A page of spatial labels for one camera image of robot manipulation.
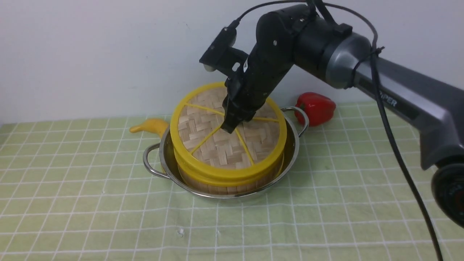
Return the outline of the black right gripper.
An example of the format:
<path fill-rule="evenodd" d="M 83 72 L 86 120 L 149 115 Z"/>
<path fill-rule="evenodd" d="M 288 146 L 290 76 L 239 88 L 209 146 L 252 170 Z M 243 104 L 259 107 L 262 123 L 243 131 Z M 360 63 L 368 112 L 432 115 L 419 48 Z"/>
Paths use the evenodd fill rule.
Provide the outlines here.
<path fill-rule="evenodd" d="M 310 21 L 312 7 L 300 4 L 266 13 L 256 25 L 256 43 L 248 58 L 227 79 L 223 102 L 225 117 L 220 126 L 231 134 L 250 121 L 294 65 L 295 41 Z"/>

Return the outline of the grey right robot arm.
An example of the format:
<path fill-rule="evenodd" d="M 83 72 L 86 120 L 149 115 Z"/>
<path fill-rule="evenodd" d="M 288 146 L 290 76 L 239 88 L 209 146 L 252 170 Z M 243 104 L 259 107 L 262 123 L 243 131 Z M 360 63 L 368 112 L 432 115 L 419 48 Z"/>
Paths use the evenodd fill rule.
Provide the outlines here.
<path fill-rule="evenodd" d="M 256 43 L 247 54 L 233 48 L 238 17 L 217 35 L 209 51 L 212 66 L 227 76 L 221 128 L 232 133 L 250 121 L 292 66 L 336 89 L 358 88 L 411 124 L 420 135 L 420 162 L 436 166 L 431 191 L 439 208 L 463 226 L 463 90 L 380 58 L 373 40 L 336 22 L 321 0 L 269 12 L 256 26 Z"/>

